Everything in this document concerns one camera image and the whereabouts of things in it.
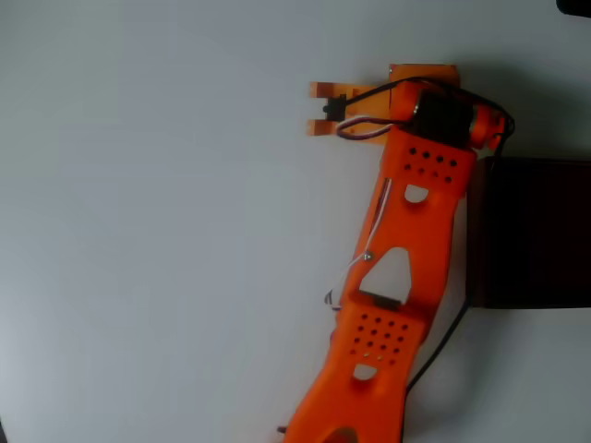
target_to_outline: white wire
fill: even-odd
[[[354,122],[355,120],[363,120],[364,118],[375,118],[371,115],[355,115],[354,117],[347,118],[343,120],[336,126],[336,131],[338,132],[343,126]],[[386,133],[390,130],[390,128],[394,126],[394,124],[388,124],[383,127],[379,127],[378,129],[374,129],[373,131],[364,132],[363,134],[356,134],[358,137],[367,137],[367,136],[374,136],[374,135],[381,135],[382,133]]]
[[[339,280],[336,281],[336,283],[334,284],[334,286],[332,286],[332,289],[330,289],[326,295],[324,296],[324,302],[329,305],[332,310],[341,310],[341,305],[340,304],[334,304],[332,303],[332,291],[334,291],[334,288],[341,282],[342,279],[344,279],[346,277],[346,275],[349,273],[349,270],[351,270],[351,268],[361,259],[363,259],[363,257],[366,256],[366,254],[369,254],[369,245],[371,245],[371,241],[373,240],[373,237],[376,235],[376,232],[378,231],[378,227],[380,226],[381,223],[381,218],[384,215],[384,211],[386,209],[386,203],[388,202],[388,196],[390,195],[390,188],[392,187],[392,179],[391,178],[387,178],[386,179],[386,190],[384,191],[384,196],[383,199],[381,201],[381,206],[380,206],[380,210],[378,211],[378,218],[376,219],[376,222],[373,223],[373,227],[371,228],[371,231],[369,232],[369,237],[368,240],[366,241],[366,247],[364,247],[363,252],[361,252],[361,254],[359,254],[357,257],[353,258],[349,264],[346,266],[345,269],[343,269],[343,271],[341,272],[341,275],[339,277]]]

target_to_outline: white table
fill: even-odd
[[[10,442],[273,441],[322,366],[321,297],[380,160],[305,136],[308,82],[457,63],[513,112],[508,154],[584,157],[589,42],[553,0],[2,3]],[[462,214],[427,348],[463,295]],[[470,313],[405,440],[589,441],[590,339],[587,310]]]

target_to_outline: wire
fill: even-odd
[[[363,134],[353,134],[352,132],[344,132],[345,129],[359,125],[361,123],[372,123],[374,125],[382,125],[381,128],[369,131]],[[372,117],[369,115],[356,115],[355,117],[343,120],[336,127],[336,135],[347,140],[367,140],[387,133],[394,125],[402,125],[406,122],[401,120],[389,120],[386,118]]]
[[[368,90],[362,94],[359,94],[359,95],[356,95],[355,97],[350,98],[349,100],[344,102],[343,106],[344,106],[344,108],[346,108],[347,106],[349,106],[351,104],[361,102],[362,100],[365,100],[368,97],[379,94],[381,92],[385,92],[386,90],[393,90],[398,85],[400,85],[401,83],[404,83],[406,81],[428,83],[428,84],[431,84],[431,85],[434,85],[434,86],[437,86],[437,87],[443,89],[445,92],[447,92],[448,95],[458,94],[458,95],[467,97],[475,102],[480,102],[480,103],[486,104],[487,106],[502,113],[505,117],[504,130],[502,133],[495,134],[493,136],[493,137],[501,137],[501,140],[499,140],[499,146],[495,149],[495,156],[496,157],[501,156],[505,142],[515,131],[515,120],[513,119],[513,117],[498,103],[495,103],[489,99],[486,99],[485,97],[475,94],[474,92],[470,92],[469,90],[463,90],[462,88],[458,88],[456,86],[450,85],[449,83],[445,83],[444,81],[437,80],[435,78],[410,77],[410,78],[402,78],[402,79],[396,80],[396,81],[391,81],[390,83],[385,83],[381,86],[378,86],[377,88],[374,88],[373,90]],[[358,123],[377,123],[379,125],[396,125],[396,124],[406,123],[406,122],[397,122],[397,121],[393,121],[393,120],[378,119],[377,117],[363,116],[363,118],[369,118],[369,119],[375,119],[375,120],[374,121],[367,120],[365,122],[358,122]],[[388,132],[392,128],[392,126],[389,126],[388,128],[382,128],[377,131],[372,131],[370,133],[360,134],[360,135],[352,135],[350,133],[344,133],[343,129],[345,129],[345,127],[342,127],[342,125],[345,122],[350,122],[355,119],[356,118],[354,117],[352,119],[345,120],[341,124],[339,124],[337,126],[337,135],[341,138],[346,138],[349,140],[366,140],[368,138],[374,138],[374,137],[380,136],[382,134],[385,134],[386,132]],[[378,123],[378,122],[376,122],[376,120],[383,120],[385,123]]]
[[[343,271],[341,272],[341,276],[339,277],[339,280],[334,284],[334,286],[332,286],[332,289],[330,289],[326,295],[324,295],[324,303],[326,305],[329,305],[333,311],[340,311],[341,310],[341,305],[335,305],[332,302],[332,291],[334,291],[334,287],[339,284],[341,282],[342,279],[344,279],[344,277],[346,277],[346,275],[349,273],[349,270],[361,259],[364,259],[365,257],[368,256],[369,254],[369,246],[371,245],[371,241],[373,240],[373,237],[376,235],[376,232],[378,231],[378,227],[380,226],[381,223],[381,219],[384,215],[384,211],[386,209],[386,203],[388,202],[388,196],[390,195],[390,189],[392,187],[392,179],[391,178],[387,178],[386,182],[385,182],[385,189],[384,189],[384,194],[383,194],[383,198],[381,200],[381,205],[380,205],[380,210],[378,211],[378,217],[376,218],[376,220],[373,223],[373,227],[371,228],[371,231],[369,232],[369,237],[368,240],[366,241],[366,245],[363,248],[363,252],[361,254],[359,254],[357,257],[353,258],[349,264],[347,265],[347,267],[345,269],[343,269]]]
[[[464,318],[464,315],[467,312],[469,307],[470,307],[470,300],[468,298],[466,298],[464,300],[464,302],[462,303],[462,307],[460,307],[460,310],[458,311],[455,318],[453,319],[452,324],[449,326],[449,328],[447,328],[447,330],[445,331],[445,334],[443,334],[443,337],[441,338],[440,343],[437,345],[437,347],[435,348],[435,350],[433,351],[431,356],[427,359],[427,361],[421,366],[421,368],[415,374],[413,379],[410,380],[410,382],[406,386],[406,395],[408,395],[410,393],[410,391],[415,387],[415,384],[418,382],[418,380],[420,380],[425,375],[425,373],[428,371],[428,369],[431,367],[431,365],[433,365],[433,362],[435,362],[437,357],[440,356],[441,351],[443,351],[443,348],[445,348],[445,345],[450,340],[450,338],[452,337],[453,333],[455,332],[455,330],[457,329],[459,324],[462,322],[462,319]]]

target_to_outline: orange 3d-printed part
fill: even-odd
[[[459,84],[454,66],[392,66],[391,81],[410,77]],[[350,106],[346,117],[369,114],[407,120],[415,111],[420,91],[428,88],[432,86],[403,83]],[[313,83],[311,95],[330,98],[344,94],[349,99],[371,89]],[[494,113],[486,106],[478,106],[466,149],[416,137],[398,126],[370,140],[386,144],[354,257],[366,251],[371,257],[357,261],[349,271],[326,363],[287,427],[285,443],[400,440],[409,372],[443,296],[453,214],[476,161],[476,154],[469,148],[481,147],[503,124],[497,115],[492,118]],[[363,132],[371,126],[364,125],[368,127],[359,125],[355,130]],[[308,133],[333,134],[335,128],[335,122],[311,121]],[[404,193],[409,185],[426,188],[426,199],[407,201]],[[378,229],[371,234],[376,220]],[[406,302],[392,307],[377,303],[375,294],[359,288],[373,266],[395,247],[408,252],[412,287]],[[359,365],[377,372],[370,379],[358,379],[354,373]]]

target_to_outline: orange robotic arm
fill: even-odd
[[[391,69],[392,82],[405,78],[413,79],[375,93],[365,86],[312,85],[315,97],[353,102],[337,106],[341,119],[370,114],[391,127],[370,139],[386,144],[356,248],[355,257],[360,259],[347,276],[326,363],[287,427],[285,443],[400,441],[411,366],[447,282],[453,214],[476,162],[472,148],[485,143],[494,148],[506,138],[510,117],[501,108],[469,93],[452,99],[445,90],[444,85],[451,85],[453,91],[462,91],[455,87],[459,76],[453,66]],[[359,96],[363,100],[351,100]],[[443,118],[438,115],[438,101],[449,106],[450,100],[458,103],[457,112]],[[458,127],[441,126],[446,118]],[[324,135],[342,130],[342,136],[352,138],[362,134],[356,132],[361,129],[376,133],[370,121],[360,122],[347,126],[312,121],[308,131]],[[447,140],[452,145],[442,142]],[[409,185],[426,188],[427,198],[407,201],[404,193]],[[412,287],[403,304],[359,289],[375,263],[394,247],[408,252],[411,267]],[[360,365],[373,368],[374,375],[364,380],[355,377]]]

